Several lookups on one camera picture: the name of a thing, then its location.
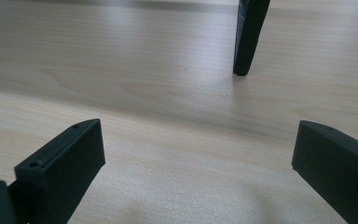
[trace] table surface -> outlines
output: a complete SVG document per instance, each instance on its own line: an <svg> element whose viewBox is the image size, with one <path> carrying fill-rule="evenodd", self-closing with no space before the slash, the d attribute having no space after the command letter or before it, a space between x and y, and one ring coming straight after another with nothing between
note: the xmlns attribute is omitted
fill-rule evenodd
<svg viewBox="0 0 358 224"><path fill-rule="evenodd" d="M358 1L273 0L247 77L238 1L0 0L0 179L99 118L70 223L344 223L295 172L302 119L358 139Z"/></svg>

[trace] screw hole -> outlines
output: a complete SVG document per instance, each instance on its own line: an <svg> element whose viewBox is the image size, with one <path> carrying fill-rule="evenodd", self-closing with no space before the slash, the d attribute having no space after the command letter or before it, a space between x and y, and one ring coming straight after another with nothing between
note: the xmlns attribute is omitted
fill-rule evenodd
<svg viewBox="0 0 358 224"><path fill-rule="evenodd" d="M41 161L33 161L30 163L30 168L38 168L40 165L42 165Z"/></svg>

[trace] wooden table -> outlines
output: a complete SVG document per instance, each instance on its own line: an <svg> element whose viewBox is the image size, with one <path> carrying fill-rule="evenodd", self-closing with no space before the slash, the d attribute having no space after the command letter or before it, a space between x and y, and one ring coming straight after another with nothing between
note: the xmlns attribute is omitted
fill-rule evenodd
<svg viewBox="0 0 358 224"><path fill-rule="evenodd" d="M0 179L100 118L70 223L344 223L292 170L298 122L358 139L358 2L272 1L247 77L237 0L0 0Z"/></svg>

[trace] black plastic leg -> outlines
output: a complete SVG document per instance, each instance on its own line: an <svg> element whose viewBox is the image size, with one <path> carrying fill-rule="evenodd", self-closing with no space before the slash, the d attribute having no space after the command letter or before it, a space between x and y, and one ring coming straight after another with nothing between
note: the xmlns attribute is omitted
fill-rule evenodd
<svg viewBox="0 0 358 224"><path fill-rule="evenodd" d="M322 124L301 121L293 169L348 223L358 223L358 141Z"/></svg>
<svg viewBox="0 0 358 224"><path fill-rule="evenodd" d="M246 76L255 56L258 37L269 9L270 0L240 0L234 73Z"/></svg>

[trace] black bracket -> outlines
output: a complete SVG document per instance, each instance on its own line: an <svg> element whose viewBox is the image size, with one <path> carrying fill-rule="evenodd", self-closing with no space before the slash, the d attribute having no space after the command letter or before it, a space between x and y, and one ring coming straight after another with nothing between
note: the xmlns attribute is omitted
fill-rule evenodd
<svg viewBox="0 0 358 224"><path fill-rule="evenodd" d="M240 0L233 69L238 76L246 76L249 72L258 37L269 10L269 1Z"/></svg>
<svg viewBox="0 0 358 224"><path fill-rule="evenodd" d="M300 121L293 169L348 223L358 223L358 141L331 127Z"/></svg>
<svg viewBox="0 0 358 224"><path fill-rule="evenodd" d="M73 125L0 181L0 223L66 223L104 164L100 120Z"/></svg>

